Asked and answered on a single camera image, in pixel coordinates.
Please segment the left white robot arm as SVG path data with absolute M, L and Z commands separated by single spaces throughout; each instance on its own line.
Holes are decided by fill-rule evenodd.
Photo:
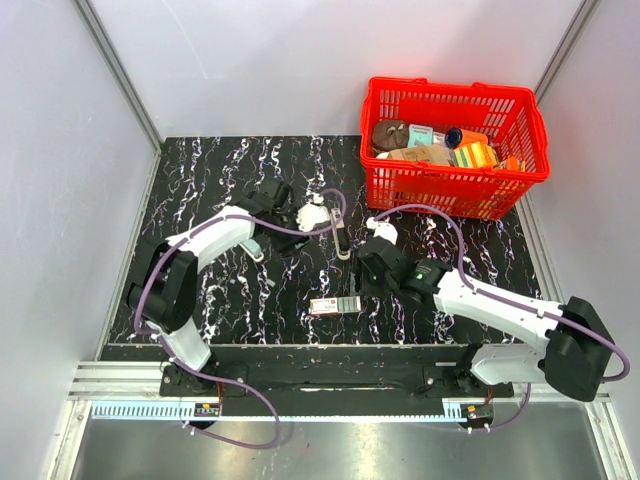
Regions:
M 142 242 L 124 303 L 134 313 L 134 330 L 156 335 L 185 366 L 181 381 L 193 394 L 208 394 L 217 381 L 210 347 L 193 320 L 199 273 L 261 233 L 282 254 L 299 249 L 308 238 L 300 234 L 297 212 L 291 187 L 270 180 L 186 232 Z

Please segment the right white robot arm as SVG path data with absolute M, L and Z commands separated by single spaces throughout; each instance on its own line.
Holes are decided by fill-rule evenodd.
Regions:
M 383 237 L 356 254 L 363 292 L 392 294 L 403 303 L 464 317 L 516 338 L 485 344 L 454 375 L 468 396 L 499 383 L 546 383 L 581 402 L 595 399 L 604 381 L 613 339 L 594 306 L 579 297 L 565 303 L 525 297 L 477 280 L 437 260 L 414 260 Z

